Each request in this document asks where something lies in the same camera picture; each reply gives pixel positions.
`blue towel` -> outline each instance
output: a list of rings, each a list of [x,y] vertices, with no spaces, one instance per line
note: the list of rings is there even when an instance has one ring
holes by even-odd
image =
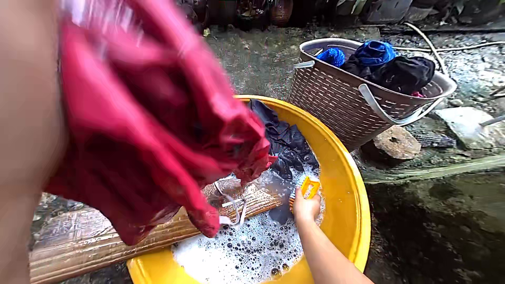
[[[329,48],[316,56],[316,58],[335,67],[340,67],[345,62],[345,54],[339,48]]]
[[[361,65],[378,67],[396,57],[396,52],[389,43],[369,41],[362,44],[354,53]]]

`wet concrete ground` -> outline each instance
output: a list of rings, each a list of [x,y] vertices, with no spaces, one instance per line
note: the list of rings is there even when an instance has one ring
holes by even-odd
[[[211,28],[206,38],[230,74],[237,93],[287,99],[298,45],[306,40],[338,36],[364,41],[381,39],[404,47],[425,47],[418,36],[381,36],[377,27],[332,30],[271,27],[261,32]],[[438,48],[505,40],[505,34],[434,34]],[[505,86],[505,46],[447,52],[442,57],[461,99],[493,116],[505,113],[505,97],[489,95]],[[442,107],[450,107],[448,102]],[[407,127],[417,133],[449,134],[447,126],[427,117]],[[365,182],[408,169],[428,169],[465,163],[503,153],[503,149],[467,151],[422,149],[418,158],[395,168],[383,168],[354,153]],[[505,180],[503,172],[461,173],[456,176],[398,182],[369,182],[372,243],[365,274],[375,283],[500,283],[505,282]],[[44,218],[67,210],[49,206]],[[130,283],[124,263],[65,283]]]

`red cloth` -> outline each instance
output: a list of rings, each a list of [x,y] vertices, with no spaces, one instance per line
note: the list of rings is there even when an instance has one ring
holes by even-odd
[[[274,157],[261,121],[171,1],[129,4],[145,35],[61,25],[61,83],[70,145],[46,191],[109,218],[127,245],[184,206],[206,236],[218,211],[201,188],[234,171],[251,180]]]

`soap suds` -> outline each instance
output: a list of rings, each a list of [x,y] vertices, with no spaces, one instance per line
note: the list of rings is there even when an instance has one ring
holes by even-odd
[[[306,176],[319,181],[319,173],[308,164],[304,163],[304,172],[290,170],[293,180],[282,184],[281,190],[275,190],[281,196],[288,197]],[[262,190],[271,191],[269,185],[276,180],[278,175],[268,170],[255,183]],[[321,214],[316,220],[318,224],[322,222],[324,209],[323,200]],[[240,227],[224,226],[213,239],[198,235],[181,241],[172,246],[174,259],[200,283],[256,284],[277,278],[303,256],[300,237],[289,214],[284,225],[272,220],[269,212],[264,212],[246,219]]]

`hand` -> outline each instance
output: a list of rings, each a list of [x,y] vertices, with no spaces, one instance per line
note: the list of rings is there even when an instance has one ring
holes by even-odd
[[[293,202],[294,220],[300,222],[314,222],[321,211],[321,197],[316,194],[312,199],[305,199],[301,188],[297,187]]]

